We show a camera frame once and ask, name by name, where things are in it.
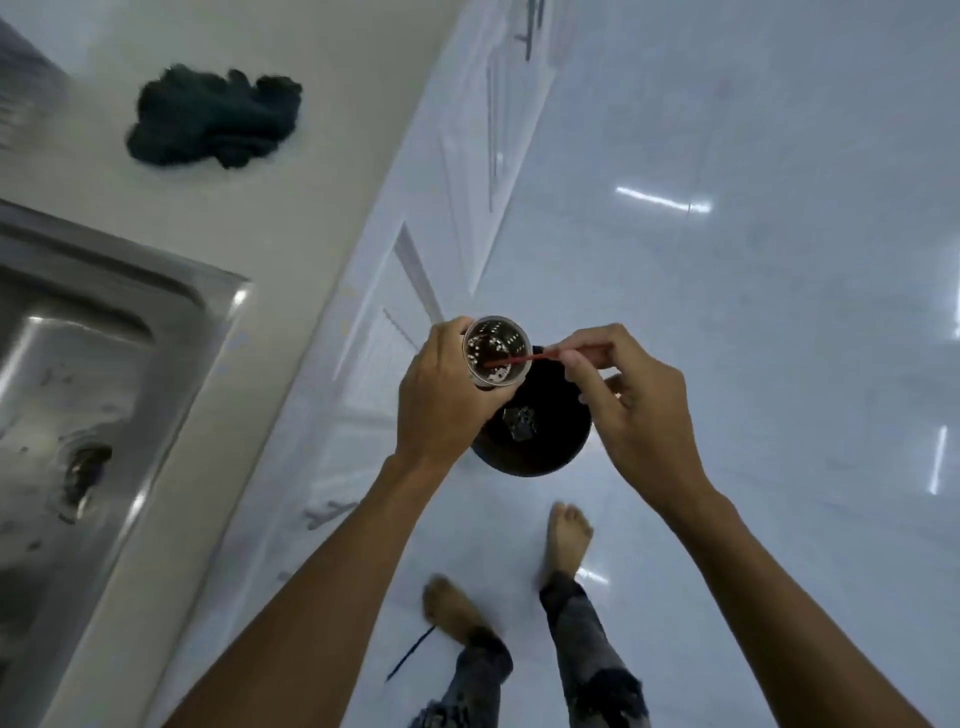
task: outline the person's right hand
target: person's right hand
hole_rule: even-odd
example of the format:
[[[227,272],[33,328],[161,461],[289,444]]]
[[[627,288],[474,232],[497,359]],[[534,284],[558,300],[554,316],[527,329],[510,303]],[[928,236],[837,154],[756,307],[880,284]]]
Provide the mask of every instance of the person's right hand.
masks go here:
[[[622,324],[582,328],[546,351],[558,353],[613,464],[655,510],[665,516],[713,492],[679,370],[648,354]],[[598,370],[611,367],[620,373],[604,380]]]

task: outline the countertop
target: countertop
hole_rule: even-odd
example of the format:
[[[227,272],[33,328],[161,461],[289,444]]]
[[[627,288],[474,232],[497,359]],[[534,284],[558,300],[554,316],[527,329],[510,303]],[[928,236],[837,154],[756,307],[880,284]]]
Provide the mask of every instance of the countertop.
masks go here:
[[[44,725],[142,719],[462,5],[118,2],[58,107],[0,157],[0,198],[253,284]],[[290,76],[298,130],[243,170],[134,162],[138,89],[176,62]]]

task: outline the black cord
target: black cord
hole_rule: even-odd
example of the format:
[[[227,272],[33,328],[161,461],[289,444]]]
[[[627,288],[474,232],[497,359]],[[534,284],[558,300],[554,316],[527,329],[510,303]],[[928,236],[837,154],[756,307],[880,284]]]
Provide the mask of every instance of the black cord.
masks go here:
[[[412,654],[417,650],[417,648],[420,646],[420,644],[421,644],[426,638],[428,638],[428,637],[430,636],[430,633],[433,632],[433,630],[435,630],[436,628],[437,628],[436,626],[430,627],[430,629],[428,629],[426,632],[424,632],[422,635],[420,635],[420,639],[417,640],[416,642],[414,642],[414,646],[412,646],[410,649],[408,649],[408,650],[407,650],[407,654],[405,654],[405,655],[403,656],[403,658],[396,664],[396,667],[394,667],[392,670],[390,670],[390,674],[387,675],[387,679],[383,681],[384,683],[389,683],[389,682],[390,682],[390,678],[392,678],[394,675],[396,675],[396,672],[397,672],[401,667],[403,667],[403,663],[405,663],[405,662],[407,661],[407,658],[410,657],[410,655],[412,655]]]

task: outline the gray pants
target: gray pants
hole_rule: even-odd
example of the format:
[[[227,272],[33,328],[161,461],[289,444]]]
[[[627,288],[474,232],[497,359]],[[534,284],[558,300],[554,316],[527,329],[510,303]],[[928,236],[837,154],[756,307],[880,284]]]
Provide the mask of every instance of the gray pants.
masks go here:
[[[540,603],[557,647],[571,728],[648,728],[640,683],[610,647],[583,588],[557,571]],[[496,728],[500,686],[513,669],[506,645],[478,628],[457,658],[444,699],[431,702],[411,728]]]

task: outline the sink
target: sink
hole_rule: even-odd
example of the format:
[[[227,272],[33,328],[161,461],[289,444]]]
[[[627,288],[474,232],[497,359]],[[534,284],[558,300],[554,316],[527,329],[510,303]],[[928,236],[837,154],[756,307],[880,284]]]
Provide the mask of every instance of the sink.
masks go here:
[[[247,291],[0,202],[0,725],[42,720]]]

